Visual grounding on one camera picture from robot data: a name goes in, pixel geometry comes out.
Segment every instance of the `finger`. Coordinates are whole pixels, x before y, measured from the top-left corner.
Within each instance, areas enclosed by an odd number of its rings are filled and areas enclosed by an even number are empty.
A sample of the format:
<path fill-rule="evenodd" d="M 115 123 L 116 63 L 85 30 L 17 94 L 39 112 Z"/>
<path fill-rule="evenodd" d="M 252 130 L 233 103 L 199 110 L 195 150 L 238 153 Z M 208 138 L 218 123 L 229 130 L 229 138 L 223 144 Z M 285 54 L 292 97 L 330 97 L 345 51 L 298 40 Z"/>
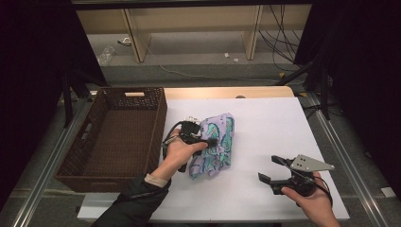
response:
<path fill-rule="evenodd" d="M 314 177 L 319 177 L 319 178 L 320 178 L 320 177 L 321 177 L 321 173 L 318 172 L 318 171 L 314 171 L 314 172 L 313 172 L 313 176 L 314 176 Z"/>
<path fill-rule="evenodd" d="M 170 134 L 170 136 L 179 135 L 179 134 L 180 134 L 180 129 L 174 129 L 173 132 Z"/>
<path fill-rule="evenodd" d="M 207 143 L 199 142 L 195 144 L 191 144 L 192 149 L 195 151 L 207 148 Z"/>
<path fill-rule="evenodd" d="M 284 195 L 288 196 L 293 201 L 296 201 L 298 204 L 300 204 L 300 202 L 303 199 L 303 197 L 300 194 L 298 194 L 296 191 L 292 190 L 291 188 L 283 187 L 283 188 L 281 188 L 281 191 L 284 193 Z"/>
<path fill-rule="evenodd" d="M 315 183 L 317 183 L 318 185 L 320 185 L 323 188 L 327 189 L 326 186 L 324 185 L 323 181 L 322 181 L 321 173 L 315 171 L 315 172 L 313 172 L 313 176 L 315 177 Z"/>

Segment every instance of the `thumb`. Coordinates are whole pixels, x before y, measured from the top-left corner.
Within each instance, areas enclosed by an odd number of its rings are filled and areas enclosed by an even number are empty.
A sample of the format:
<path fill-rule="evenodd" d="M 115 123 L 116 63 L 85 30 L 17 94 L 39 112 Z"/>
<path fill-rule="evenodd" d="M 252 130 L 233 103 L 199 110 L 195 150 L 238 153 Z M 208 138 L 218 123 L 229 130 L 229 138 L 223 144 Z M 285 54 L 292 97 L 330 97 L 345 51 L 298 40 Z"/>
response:
<path fill-rule="evenodd" d="M 207 148 L 207 143 L 199 142 L 196 144 L 191 144 L 192 149 L 195 151 Z"/>
<path fill-rule="evenodd" d="M 281 192 L 283 192 L 284 195 L 297 202 L 298 204 L 300 204 L 301 200 L 303 199 L 300 194 L 288 187 L 281 188 Z"/>

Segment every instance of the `basket handle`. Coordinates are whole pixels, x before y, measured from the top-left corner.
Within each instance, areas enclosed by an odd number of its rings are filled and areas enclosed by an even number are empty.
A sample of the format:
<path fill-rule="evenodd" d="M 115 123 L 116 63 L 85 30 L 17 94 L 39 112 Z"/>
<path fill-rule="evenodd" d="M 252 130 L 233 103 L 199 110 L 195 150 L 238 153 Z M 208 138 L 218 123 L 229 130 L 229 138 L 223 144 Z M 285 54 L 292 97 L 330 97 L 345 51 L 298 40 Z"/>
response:
<path fill-rule="evenodd" d="M 124 93 L 125 96 L 130 97 L 130 96 L 145 96 L 144 92 L 131 92 L 131 93 Z"/>
<path fill-rule="evenodd" d="M 114 182 L 96 182 L 96 183 L 91 183 L 91 185 L 117 185 L 117 183 Z"/>

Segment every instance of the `white tabletop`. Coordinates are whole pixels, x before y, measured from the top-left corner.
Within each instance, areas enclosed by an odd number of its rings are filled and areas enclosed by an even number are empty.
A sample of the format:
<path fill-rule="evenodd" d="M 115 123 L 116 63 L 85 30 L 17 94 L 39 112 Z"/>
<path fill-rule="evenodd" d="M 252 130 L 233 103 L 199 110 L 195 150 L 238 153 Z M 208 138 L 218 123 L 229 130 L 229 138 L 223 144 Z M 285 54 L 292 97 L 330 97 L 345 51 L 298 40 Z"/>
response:
<path fill-rule="evenodd" d="M 258 180 L 263 173 L 285 180 L 290 172 L 271 161 L 271 155 L 293 159 L 298 154 L 324 161 L 296 97 L 170 99 L 165 135 L 186 116 L 206 118 L 230 113 L 235 119 L 232 166 L 210 178 L 192 180 L 188 171 L 172 178 L 169 194 L 153 213 L 153 222 L 283 222 L 307 219 L 286 196 L 273 195 Z M 321 172 L 330 187 L 337 219 L 348 213 L 328 171 Z M 88 193 L 78 218 L 98 218 L 116 193 Z"/>

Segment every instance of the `patterned fabric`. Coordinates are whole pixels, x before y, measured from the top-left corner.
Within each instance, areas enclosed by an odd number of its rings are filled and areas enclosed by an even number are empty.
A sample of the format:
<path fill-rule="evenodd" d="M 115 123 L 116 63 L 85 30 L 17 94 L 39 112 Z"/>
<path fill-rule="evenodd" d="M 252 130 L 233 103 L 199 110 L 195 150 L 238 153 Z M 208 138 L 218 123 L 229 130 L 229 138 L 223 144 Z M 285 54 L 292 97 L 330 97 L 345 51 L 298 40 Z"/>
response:
<path fill-rule="evenodd" d="M 195 155 L 189 166 L 189 175 L 195 179 L 204 172 L 210 177 L 231 165 L 234 137 L 234 118 L 230 113 L 209 117 L 200 123 L 201 139 L 217 138 L 218 145 Z"/>

